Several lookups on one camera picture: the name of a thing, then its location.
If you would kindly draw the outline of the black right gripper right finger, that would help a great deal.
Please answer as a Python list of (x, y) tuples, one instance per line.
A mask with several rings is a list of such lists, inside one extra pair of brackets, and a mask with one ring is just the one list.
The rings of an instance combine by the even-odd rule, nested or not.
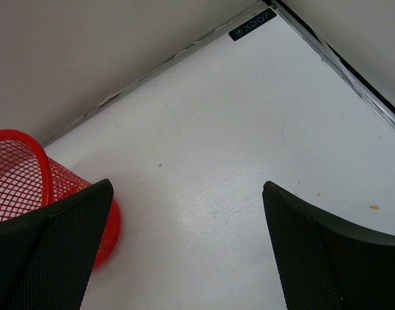
[(287, 309), (395, 309), (395, 236), (344, 220), (271, 181), (262, 197)]

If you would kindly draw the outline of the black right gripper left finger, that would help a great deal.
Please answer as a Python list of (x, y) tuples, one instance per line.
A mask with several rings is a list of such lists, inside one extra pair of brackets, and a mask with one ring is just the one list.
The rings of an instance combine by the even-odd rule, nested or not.
[(0, 309), (79, 309), (113, 196), (105, 179), (0, 222)]

